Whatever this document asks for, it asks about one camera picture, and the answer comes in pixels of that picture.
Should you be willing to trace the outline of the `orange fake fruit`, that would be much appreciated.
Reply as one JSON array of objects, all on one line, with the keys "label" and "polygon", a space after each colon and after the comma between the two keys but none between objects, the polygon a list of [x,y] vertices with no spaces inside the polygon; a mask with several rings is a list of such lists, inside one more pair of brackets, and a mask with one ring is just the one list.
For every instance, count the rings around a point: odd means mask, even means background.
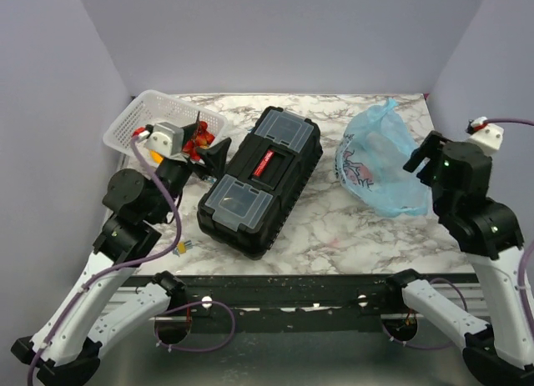
[{"label": "orange fake fruit", "polygon": [[153,159],[154,162],[161,163],[163,161],[163,157],[160,154],[156,153],[155,151],[150,150],[149,153],[150,153],[150,157]]}]

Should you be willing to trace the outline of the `light blue plastic bag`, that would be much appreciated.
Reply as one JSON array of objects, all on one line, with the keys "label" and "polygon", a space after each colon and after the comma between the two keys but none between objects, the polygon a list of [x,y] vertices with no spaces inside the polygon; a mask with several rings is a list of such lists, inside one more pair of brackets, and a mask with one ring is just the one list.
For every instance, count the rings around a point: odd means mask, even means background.
[{"label": "light blue plastic bag", "polygon": [[387,98],[350,120],[335,151],[335,176],[351,196],[382,217],[424,216],[429,189],[404,169],[418,144],[396,106],[395,99]]}]

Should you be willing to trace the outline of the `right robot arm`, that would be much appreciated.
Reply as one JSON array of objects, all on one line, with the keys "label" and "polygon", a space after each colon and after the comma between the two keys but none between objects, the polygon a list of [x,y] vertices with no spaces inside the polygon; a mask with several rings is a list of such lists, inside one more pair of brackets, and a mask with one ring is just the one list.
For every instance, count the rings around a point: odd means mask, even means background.
[{"label": "right robot arm", "polygon": [[422,314],[459,348],[484,385],[533,383],[533,314],[524,238],[513,211],[487,197],[492,159],[477,144],[430,132],[404,166],[430,187],[438,222],[475,270],[488,321],[458,307],[413,269],[386,280],[385,306]]}]

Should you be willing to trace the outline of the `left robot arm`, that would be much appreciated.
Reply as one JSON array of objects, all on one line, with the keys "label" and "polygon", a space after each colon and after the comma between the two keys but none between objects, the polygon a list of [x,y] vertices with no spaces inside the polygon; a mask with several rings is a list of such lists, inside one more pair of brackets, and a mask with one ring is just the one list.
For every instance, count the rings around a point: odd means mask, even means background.
[{"label": "left robot arm", "polygon": [[84,385],[103,357],[139,325],[184,308],[184,283],[163,271],[138,296],[103,313],[137,268],[178,247],[178,209],[189,177],[223,174],[231,140],[198,148],[194,140],[204,130],[195,121],[184,127],[160,122],[133,132],[129,144],[144,171],[125,168],[110,178],[103,205],[111,214],[78,281],[38,332],[11,347],[28,366],[28,384],[38,378],[44,385]]}]

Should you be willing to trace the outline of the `red fake cherry tomatoes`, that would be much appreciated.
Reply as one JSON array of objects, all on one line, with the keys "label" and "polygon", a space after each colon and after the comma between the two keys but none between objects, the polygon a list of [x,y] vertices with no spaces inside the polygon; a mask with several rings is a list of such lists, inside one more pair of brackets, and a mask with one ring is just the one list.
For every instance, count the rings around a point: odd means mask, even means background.
[{"label": "red fake cherry tomatoes", "polygon": [[182,152],[189,155],[191,160],[201,159],[199,151],[207,149],[213,143],[215,136],[209,131],[209,125],[205,121],[199,121],[192,138],[184,145]]}]

